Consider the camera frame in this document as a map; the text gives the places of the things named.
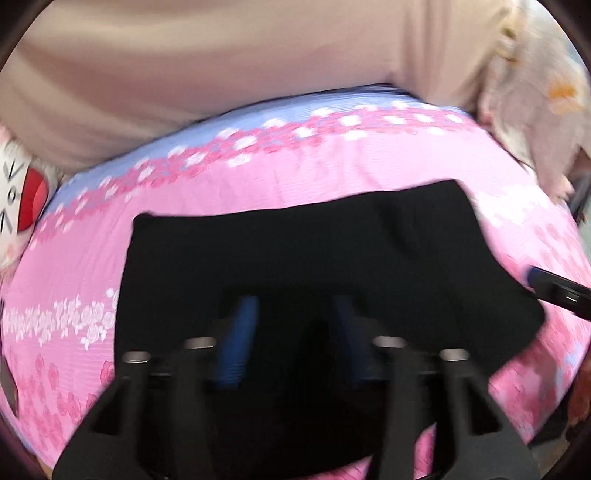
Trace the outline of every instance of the black fabric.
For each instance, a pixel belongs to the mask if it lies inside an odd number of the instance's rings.
[[[233,291],[288,286],[351,294],[388,335],[426,351],[466,348],[488,375],[544,321],[538,301],[488,250],[464,192],[443,181],[281,210],[140,216],[122,279],[116,358],[131,349],[169,353],[206,336]],[[289,318],[270,321],[269,339],[255,344],[289,351],[296,337],[281,335]]]
[[[116,362],[126,351],[163,356],[211,335],[244,294],[259,297],[260,312],[242,382],[208,393],[221,478],[293,478],[379,448],[386,384],[339,382],[332,295],[353,298],[382,335],[427,352],[465,348],[486,375],[544,321],[539,302],[488,250],[463,190],[443,181],[281,210],[139,216],[119,295]],[[166,473],[165,395],[149,403],[142,436],[150,447],[140,455]],[[432,420],[423,415],[421,428]]]

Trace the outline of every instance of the beige fabric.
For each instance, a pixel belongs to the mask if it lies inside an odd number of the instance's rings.
[[[394,83],[473,107],[506,0],[54,0],[0,118],[67,173],[259,100]]]

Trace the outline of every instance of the metal bolt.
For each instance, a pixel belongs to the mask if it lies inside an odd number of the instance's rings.
[[[213,337],[198,337],[187,340],[184,343],[184,347],[187,350],[196,350],[199,348],[213,348],[216,344],[216,339]]]
[[[407,344],[400,337],[376,337],[374,345],[378,348],[405,348]]]
[[[123,356],[123,361],[126,364],[144,364],[150,361],[150,354],[148,352],[127,352]]]
[[[441,350],[441,352],[439,352],[439,356],[444,362],[461,362],[470,358],[470,354],[463,348],[450,348],[447,350]]]

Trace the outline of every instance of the stuffed toy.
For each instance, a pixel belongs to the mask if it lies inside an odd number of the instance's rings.
[[[0,277],[9,277],[63,179],[0,126]]]

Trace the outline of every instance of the pink bedsheet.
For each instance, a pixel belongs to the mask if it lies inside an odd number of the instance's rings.
[[[591,287],[591,268],[566,208],[550,203],[468,117],[393,105],[225,129],[205,145],[179,145],[167,156],[143,159],[96,188],[80,186],[74,201],[45,215],[13,281],[2,288],[2,347],[18,385],[19,417],[3,394],[0,408],[53,466],[112,378],[119,284],[140,212],[217,215],[441,179],[461,181],[491,250],[515,278],[523,281],[525,269],[537,265]],[[235,242],[240,248],[239,237]],[[538,339],[490,387],[526,441],[568,389],[591,334],[590,324],[569,312],[546,310]],[[429,469],[430,435],[417,444],[417,476]],[[357,480],[364,467],[359,462],[321,477]]]

